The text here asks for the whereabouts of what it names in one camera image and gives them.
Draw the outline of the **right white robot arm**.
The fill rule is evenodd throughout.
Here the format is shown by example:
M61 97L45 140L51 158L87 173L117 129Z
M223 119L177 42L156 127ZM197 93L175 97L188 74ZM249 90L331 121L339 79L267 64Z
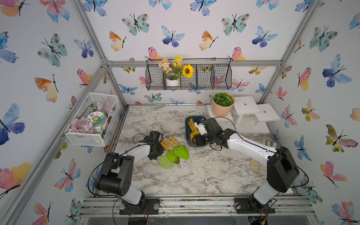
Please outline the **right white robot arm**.
M266 180L255 192L247 198L235 199L238 214L274 213L269 203L280 193L286 193L292 188L293 182L299 176L292 154L288 148L274 148L261 145L241 136L233 129L225 129L216 119L190 120L191 127L198 133L191 141L198 147L216 144L221 148L232 149L255 159L266 168Z

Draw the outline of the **green shovel yellow handle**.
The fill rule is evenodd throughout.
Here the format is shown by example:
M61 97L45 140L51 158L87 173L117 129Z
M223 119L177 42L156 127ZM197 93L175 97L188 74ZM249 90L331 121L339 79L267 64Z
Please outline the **green shovel yellow handle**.
M189 159L190 154L186 146L180 145L178 141L176 141L172 136L169 139L175 144L174 153L181 159Z
M178 156L175 155L173 150L170 150L169 147L164 143L161 142L160 143L162 145L162 147L167 151L167 158L175 164L179 164L180 163L180 158Z
M189 151L186 146L180 145L172 136L169 137L172 144L166 140L163 140L162 143L167 147L173 148L174 154L181 159L189 159Z

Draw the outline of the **green shovel wooden handle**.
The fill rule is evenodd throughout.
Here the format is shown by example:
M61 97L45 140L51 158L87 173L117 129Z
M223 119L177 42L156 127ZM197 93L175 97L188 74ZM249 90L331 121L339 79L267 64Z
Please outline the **green shovel wooden handle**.
M171 169L172 167L172 162L168 159L167 156L160 156L160 158L158 159L159 164L161 165L162 168L164 169Z

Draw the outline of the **yellow plastic shovel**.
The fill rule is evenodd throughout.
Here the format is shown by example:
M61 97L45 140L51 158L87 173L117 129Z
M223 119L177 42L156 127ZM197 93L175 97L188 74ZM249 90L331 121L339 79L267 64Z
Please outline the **yellow plastic shovel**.
M193 143L194 141L193 141L193 139L194 139L194 137L196 136L196 135L198 135L198 134L200 134L200 132L197 130L197 128L195 127L195 125L194 125L194 120L193 119L190 119L189 120L189 122L188 122L188 125L189 125L189 127L190 127L190 129L191 129L191 134L190 134L190 141Z

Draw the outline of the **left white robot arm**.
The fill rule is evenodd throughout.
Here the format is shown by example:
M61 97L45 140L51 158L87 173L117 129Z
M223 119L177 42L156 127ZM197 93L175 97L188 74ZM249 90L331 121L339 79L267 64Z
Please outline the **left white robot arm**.
M120 197L123 201L139 205L143 203L144 194L132 184L134 164L143 158L156 159L162 155L164 148L160 144L163 135L152 131L135 147L123 154L111 152L101 164L95 187L101 192Z

